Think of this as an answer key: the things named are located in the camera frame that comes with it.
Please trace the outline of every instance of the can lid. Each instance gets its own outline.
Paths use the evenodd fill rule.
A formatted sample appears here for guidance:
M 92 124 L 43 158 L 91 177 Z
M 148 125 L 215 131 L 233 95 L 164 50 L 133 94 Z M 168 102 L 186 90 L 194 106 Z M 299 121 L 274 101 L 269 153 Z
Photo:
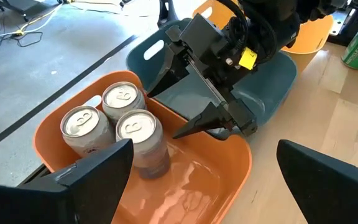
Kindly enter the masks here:
M 116 131 L 121 139 L 130 138 L 133 143 L 147 140 L 155 131 L 155 116 L 146 110 L 132 110 L 118 121 Z
M 103 93 L 103 103 L 112 108 L 130 105 L 137 97 L 137 87 L 130 82 L 112 84 Z
M 99 111 L 92 106 L 77 106 L 62 119 L 60 128 L 69 137 L 80 137 L 90 133 L 99 122 Z

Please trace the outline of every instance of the wooden surface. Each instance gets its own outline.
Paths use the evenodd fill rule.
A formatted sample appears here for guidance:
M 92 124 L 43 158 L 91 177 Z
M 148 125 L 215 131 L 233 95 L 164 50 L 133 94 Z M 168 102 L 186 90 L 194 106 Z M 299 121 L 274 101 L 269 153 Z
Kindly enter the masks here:
M 249 139 L 251 174 L 223 223 L 306 223 L 277 164 L 279 139 L 358 167 L 358 71 L 342 64 L 344 49 L 326 44 L 277 114 Z

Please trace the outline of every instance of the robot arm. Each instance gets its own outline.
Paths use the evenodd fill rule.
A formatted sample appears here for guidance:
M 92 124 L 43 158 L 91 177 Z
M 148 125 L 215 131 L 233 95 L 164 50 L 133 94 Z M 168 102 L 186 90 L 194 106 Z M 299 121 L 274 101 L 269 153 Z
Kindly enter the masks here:
M 197 14 L 183 30 L 166 31 L 165 63 L 148 90 L 154 97 L 188 75 L 187 65 L 198 72 L 205 84 L 221 100 L 190 120 L 175 138 L 213 128 L 231 130 L 237 126 L 248 136 L 257 130 L 256 117 L 231 90 L 245 75 L 268 62 L 282 47 L 291 47 L 300 24 L 334 12 L 346 0 L 218 0 L 236 16 L 219 30 Z

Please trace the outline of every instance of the yellow cable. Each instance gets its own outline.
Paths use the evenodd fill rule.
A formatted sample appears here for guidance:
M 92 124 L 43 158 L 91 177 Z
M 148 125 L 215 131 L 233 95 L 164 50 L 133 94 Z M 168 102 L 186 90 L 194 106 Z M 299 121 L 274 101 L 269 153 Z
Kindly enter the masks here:
M 25 24 L 25 25 L 22 26 L 19 30 L 17 30 L 18 34 L 22 35 L 22 33 L 24 32 L 24 29 L 25 29 L 26 27 L 28 27 L 29 25 L 31 25 L 31 24 L 33 24 L 33 23 L 35 23 L 35 22 L 37 22 L 37 21 L 39 21 L 39 20 L 41 20 L 41 19 L 43 19 L 43 18 L 49 16 L 49 15 L 51 15 L 51 14 L 52 14 L 53 12 L 55 12 L 57 9 L 58 9 L 58 7 L 56 7 L 56 8 L 53 9 L 53 10 L 51 10 L 50 12 L 46 13 L 45 15 L 41 16 L 40 18 L 37 18 L 36 20 L 31 21 L 31 22 Z

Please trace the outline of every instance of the silver can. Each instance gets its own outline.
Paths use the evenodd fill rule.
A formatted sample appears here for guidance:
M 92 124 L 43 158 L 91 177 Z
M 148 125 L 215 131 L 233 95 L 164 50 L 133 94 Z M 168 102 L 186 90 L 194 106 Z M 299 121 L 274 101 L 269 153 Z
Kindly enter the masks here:
M 128 111 L 147 109 L 142 92 L 129 82 L 118 82 L 109 86 L 102 95 L 102 101 L 103 111 L 114 124 Z
M 106 115 L 92 106 L 77 106 L 60 123 L 64 141 L 81 157 L 116 142 L 114 128 Z
M 140 177 L 155 179 L 170 168 L 167 142 L 161 122 L 146 110 L 132 110 L 124 114 L 116 126 L 116 139 L 132 139 L 134 167 Z

